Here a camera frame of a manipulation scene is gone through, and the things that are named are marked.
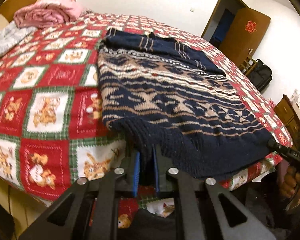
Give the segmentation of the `person's right hand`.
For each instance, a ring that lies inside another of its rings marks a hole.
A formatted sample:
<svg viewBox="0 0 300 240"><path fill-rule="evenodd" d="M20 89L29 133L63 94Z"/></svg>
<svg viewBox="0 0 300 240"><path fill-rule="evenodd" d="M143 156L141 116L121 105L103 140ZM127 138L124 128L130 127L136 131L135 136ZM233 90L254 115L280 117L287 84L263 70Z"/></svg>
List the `person's right hand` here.
<svg viewBox="0 0 300 240"><path fill-rule="evenodd" d="M283 199L297 201L300 199L300 173L293 166L288 166L283 183L280 186Z"/></svg>

